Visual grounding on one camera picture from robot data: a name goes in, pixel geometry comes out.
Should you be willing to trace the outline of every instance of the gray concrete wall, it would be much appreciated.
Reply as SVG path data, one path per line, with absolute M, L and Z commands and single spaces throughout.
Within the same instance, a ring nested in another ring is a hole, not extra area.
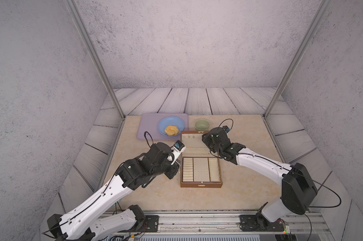
M 31 240 L 106 90 L 62 0 L 0 0 L 0 240 Z
M 363 0 L 335 0 L 283 97 L 363 213 Z
M 76 0 L 113 88 L 274 87 L 319 0 Z

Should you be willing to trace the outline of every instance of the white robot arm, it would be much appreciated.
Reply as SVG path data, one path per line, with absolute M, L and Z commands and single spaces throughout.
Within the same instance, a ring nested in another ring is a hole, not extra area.
M 277 219 L 290 214 L 304 214 L 318 190 L 311 180 L 306 167 L 294 166 L 272 160 L 257 154 L 239 143 L 232 143 L 227 126 L 217 127 L 202 136 L 202 141 L 218 157 L 236 165 L 248 167 L 270 178 L 282 187 L 282 196 L 265 203 L 256 214 L 256 222 L 261 229 Z
M 179 170 L 176 159 L 184 150 L 180 141 L 172 147 L 162 142 L 152 144 L 147 153 L 123 162 L 107 184 L 78 207 L 64 215 L 52 215 L 47 232 L 50 231 L 56 241 L 97 241 L 119 231 L 138 231 L 145 215 L 137 205 L 107 218 L 99 216 L 139 186 L 145 188 L 156 176 L 165 174 L 172 179 Z
M 202 136 L 202 141 L 220 158 L 251 168 L 282 187 L 282 196 L 264 204 L 255 215 L 258 227 L 263 230 L 292 212 L 304 214 L 317 194 L 306 168 L 298 163 L 291 166 L 274 161 L 242 144 L 231 143 L 227 137 L 229 131 L 227 126 L 213 128 Z M 47 232 L 50 231 L 56 241 L 97 241 L 119 231 L 139 231 L 143 227 L 145 215 L 137 205 L 107 218 L 99 216 L 139 186 L 145 188 L 156 176 L 165 174 L 172 179 L 179 170 L 176 159 L 184 149 L 180 141 L 172 147 L 162 142 L 152 144 L 147 153 L 123 162 L 107 184 L 77 208 L 64 215 L 52 215 L 48 219 Z

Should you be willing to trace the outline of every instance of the metal pole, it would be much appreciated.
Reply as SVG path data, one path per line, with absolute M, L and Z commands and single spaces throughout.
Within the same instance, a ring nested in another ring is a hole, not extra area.
M 302 56 L 305 53 L 307 46 L 309 45 L 310 41 L 312 40 L 315 32 L 317 31 L 318 27 L 320 26 L 322 19 L 326 15 L 331 3 L 333 0 L 322 0 L 318 11 L 316 12 L 313 21 L 310 23 L 309 28 L 307 29 L 300 46 L 298 47 L 297 51 L 293 59 L 290 62 L 289 67 L 287 68 L 285 74 L 283 75 L 278 87 L 271 99 L 269 106 L 267 107 L 265 113 L 263 114 L 264 118 L 267 118 L 271 113 L 272 109 L 274 108 L 275 103 L 278 101 L 278 98 L 282 94 L 283 90 L 286 87 L 286 84 L 289 82 L 291 75 L 293 74 L 295 68 L 297 67 L 298 63 L 300 62 Z
M 281 161 L 283 163 L 289 164 L 289 162 L 286 161 L 285 156 L 283 155 L 283 150 L 282 150 L 281 146 L 279 145 L 279 142 L 278 142 L 277 138 L 275 137 L 275 134 L 274 134 L 273 130 L 271 129 L 269 122 L 265 118 L 263 118 L 263 122 L 265 123 L 267 132 L 269 133 L 271 140 L 273 141 L 274 146 L 277 149 L 277 152 L 278 152 L 279 157 L 281 158 Z
M 92 41 L 90 40 L 90 37 L 88 35 L 88 32 L 86 31 L 86 28 L 83 24 L 83 21 L 80 17 L 80 14 L 78 12 L 78 9 L 76 7 L 76 4 L 74 3 L 73 0 L 65 0 L 65 3 L 67 5 L 67 8 L 70 12 L 70 15 L 73 18 L 73 21 L 78 29 L 78 32 L 80 33 L 82 40 L 84 41 L 88 51 L 89 51 L 89 55 L 92 58 L 92 61 L 94 63 L 94 65 L 96 66 L 96 69 L 98 71 L 98 74 L 100 75 L 100 78 L 102 80 L 102 82 L 105 85 L 105 88 L 107 89 L 107 92 L 109 94 L 109 96 L 112 99 L 112 102 L 114 104 L 114 106 L 116 107 L 121 119 L 124 119 L 124 113 L 120 107 L 119 102 L 117 101 L 116 95 L 114 94 L 114 91 L 111 87 L 111 84 L 108 80 L 108 76 L 105 73 L 104 68 L 102 67 L 101 61 L 96 53 L 96 50 L 92 44 Z
M 100 180 L 98 181 L 98 185 L 97 185 L 97 188 L 96 188 L 95 191 L 99 190 L 104 185 L 104 180 L 105 180 L 105 177 L 107 176 L 107 172 L 108 172 L 109 166 L 111 164 L 114 152 L 116 151 L 117 142 L 119 141 L 119 138 L 120 138 L 120 135 L 121 135 L 121 132 L 122 132 L 122 128 L 124 127 L 124 123 L 125 123 L 125 120 L 123 120 L 121 122 L 121 125 L 119 127 L 118 132 L 117 132 L 116 138 L 114 139 L 111 151 L 108 154 L 107 161 L 105 163 L 104 169 L 103 169 L 103 171 L 101 173 L 101 177 L 100 177 Z

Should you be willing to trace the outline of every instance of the wire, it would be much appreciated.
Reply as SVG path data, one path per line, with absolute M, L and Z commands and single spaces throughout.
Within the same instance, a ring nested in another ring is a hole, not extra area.
M 121 241 L 127 241 L 130 237 L 131 237 L 131 232 L 129 232 L 129 236 L 128 237 L 122 239 Z
M 119 208 L 120 208 L 120 210 L 122 211 L 122 208 L 121 208 L 121 206 L 120 206 L 119 202 L 117 202 L 117 204 L 119 205 Z
M 310 219 L 309 219 L 309 222 L 310 222 L 310 234 L 306 241 L 309 241 L 310 236 L 312 235 L 312 222 L 310 221 Z
M 233 119 L 231 119 L 231 118 L 228 118 L 228 119 L 232 120 L 232 125 L 231 125 L 231 128 L 230 128 L 230 130 L 231 130 L 231 129 L 232 129 L 232 127 L 234 126 L 234 120 L 233 120 Z M 228 120 L 228 119 L 225 119 L 224 121 L 222 121 L 222 123 L 220 123 L 220 124 L 219 124 L 218 129 L 216 130 L 216 133 L 218 133 L 218 131 L 219 131 L 219 127 L 223 124 L 223 122 L 225 122 L 225 121 L 226 121 L 226 120 Z
M 223 157 L 219 157 L 219 153 L 218 153 L 218 156 L 215 156 L 215 155 L 211 152 L 211 150 L 210 150 L 210 153 L 211 153 L 211 155 L 213 155 L 214 157 L 217 157 L 217 158 L 219 158 L 219 159 L 223 159 Z
M 248 154 L 248 153 L 240 153 L 240 154 L 249 155 L 249 156 L 253 156 L 253 157 L 260 157 L 260 158 L 263 158 L 263 159 L 265 159 L 265 160 L 267 160 L 267 161 L 270 161 L 269 159 L 267 159 L 267 158 L 265 158 L 265 157 L 258 156 L 258 155 L 252 155 L 252 154 Z M 290 170 L 286 169 L 286 168 L 285 168 L 285 167 L 283 167 L 283 166 L 278 165 L 277 163 L 275 163 L 275 162 L 273 162 L 273 161 L 270 161 L 270 162 L 271 162 L 271 163 L 273 163 L 273 164 L 275 164 L 275 165 L 277 165 L 277 166 L 279 166 L 279 167 L 280 167 L 280 168 L 282 168 L 282 169 L 285 169 L 286 171 L 293 172 L 293 171 L 290 171 Z M 340 196 L 339 196 L 339 195 L 338 195 L 335 191 L 331 190 L 330 188 L 328 188 L 328 187 L 327 187 L 327 186 L 325 186 L 324 184 L 319 183 L 319 182 L 317 182 L 317 181 L 315 181 L 315 180 L 313 180 L 313 179 L 311 179 L 311 178 L 309 178 L 309 177 L 306 177 L 306 176 L 301 175 L 301 174 L 296 173 L 296 172 L 293 172 L 293 173 L 295 173 L 296 175 L 300 175 L 300 176 L 302 176 L 302 177 L 304 177 L 304 178 L 307 178 L 307 179 L 309 179 L 309 180 L 311 180 L 311 181 L 313 181 L 313 182 L 315 182 L 315 183 L 318 183 L 319 185 L 321 185 L 321 186 L 323 186 L 323 187 L 326 187 L 327 189 L 329 189 L 330 191 L 332 191 L 335 195 L 337 195 L 338 199 L 340 199 L 339 204 L 338 204 L 338 205 L 335 205 L 335 206 L 326 206 L 326 207 L 324 207 L 324 206 L 309 206 L 309 207 L 332 208 L 332 207 L 338 207 L 339 205 L 341 205 L 341 203 L 342 203 L 341 197 L 340 197 Z
M 155 179 L 155 177 L 156 177 L 156 176 L 152 177 L 152 178 L 150 179 L 150 181 L 149 181 L 149 182 L 147 182 L 146 184 L 142 184 L 142 185 L 141 185 L 141 187 L 142 187 L 142 188 L 146 188 L 146 187 L 148 186 L 148 184 L 150 184 L 150 183 L 151 183 L 151 181 L 153 181 L 153 180 Z
M 145 138 L 145 140 L 147 141 L 148 146 L 151 148 L 151 146 L 150 146 L 150 144 L 149 144 L 149 142 L 148 142 L 148 139 L 147 139 L 147 137 L 146 137 L 146 134 L 150 135 L 150 133 L 149 133 L 149 132 L 144 132 L 144 138 Z
M 147 227 L 148 227 L 148 224 L 147 223 L 144 223 L 144 233 L 141 235 L 141 237 L 140 238 L 142 238 L 143 236 L 144 236 L 144 234 L 145 234 L 145 231 L 147 231 Z
M 106 238 L 107 238 L 108 236 L 106 236 L 105 238 L 103 238 L 103 239 L 99 239 L 99 240 L 97 240 L 97 241 L 102 241 L 102 240 L 105 240 Z
M 48 236 L 49 238 L 54 238 L 54 239 L 56 239 L 55 237 L 53 237 L 53 236 L 50 236 L 50 235 L 48 235 L 48 234 L 45 234 L 46 236 Z
M 116 204 L 118 204 L 118 205 L 119 205 L 119 207 L 120 207 L 120 209 L 119 209 L 119 210 L 120 210 L 121 212 L 123 212 L 123 210 L 121 209 L 121 206 L 120 206 L 119 202 L 115 202 L 115 203 L 114 203 L 114 207 L 116 208 L 116 210 L 115 210 L 115 211 L 113 211 L 112 215 L 114 215 L 114 212 L 116 212 L 116 214 L 117 214 L 117 210 L 118 210 L 118 209 L 117 209 L 117 205 L 116 205 Z
M 105 188 L 105 190 L 102 192 L 102 193 L 104 193 L 106 190 L 107 190 L 107 188 L 108 188 L 108 186 L 109 186 L 109 184 L 111 183 L 111 181 L 112 181 L 112 179 L 113 179 L 113 177 L 114 177 L 114 175 L 112 176 L 112 178 L 110 179 L 110 181 L 109 181 L 109 183 L 108 183 L 108 185 L 107 185 L 107 187 Z M 74 218 L 76 218 L 78 215 L 80 215 L 80 214 L 82 214 L 85 210 L 87 210 L 90 206 L 92 206 L 99 198 L 101 197 L 101 195 L 99 195 L 98 196 L 98 198 L 96 198 L 96 200 L 94 200 L 89 206 L 87 206 L 84 210 L 82 210 L 81 212 L 79 212 L 78 214 L 76 214 L 76 215 L 74 215 L 74 217 L 72 217 L 72 218 L 70 218 L 70 220 L 72 220 L 72 219 L 74 219 Z M 50 235 L 47 235 L 46 233 L 47 232 L 50 232 L 50 231 L 52 231 L 52 230 L 54 230 L 54 229 L 56 229 L 56 228 L 58 228 L 58 227 L 61 227 L 62 225 L 64 225 L 64 224 L 67 224 L 69 221 L 66 221 L 65 223 L 63 223 L 63 224 L 60 224 L 60 225 L 58 225 L 58 226 L 56 226 L 56 227 L 54 227 L 54 228 L 51 228 L 51 229 L 49 229 L 48 231 L 45 231 L 45 232 L 43 232 L 42 234 L 45 234 L 46 236 L 49 236 L 49 237 L 51 237 Z

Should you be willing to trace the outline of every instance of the marble tabletop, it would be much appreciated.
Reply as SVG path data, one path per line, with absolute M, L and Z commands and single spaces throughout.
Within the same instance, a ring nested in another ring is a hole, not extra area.
M 231 142 L 241 143 L 256 153 L 281 161 L 260 115 L 190 115 L 189 129 L 195 130 L 194 123 L 198 119 L 207 119 L 211 128 L 214 128 L 227 118 L 234 120 L 234 127 L 228 133 Z M 149 150 L 145 140 L 136 138 L 140 120 L 141 116 L 127 116 L 106 180 L 109 180 L 123 161 Z M 224 125 L 231 127 L 231 120 Z M 170 146 L 174 143 L 173 140 L 161 142 Z M 182 188 L 179 172 L 172 180 L 160 175 L 146 188 L 139 187 L 124 197 L 120 205 L 126 209 L 138 204 L 142 210 L 259 209 L 265 202 L 281 195 L 279 185 L 256 171 L 223 159 L 220 159 L 220 168 L 223 178 L 221 188 Z

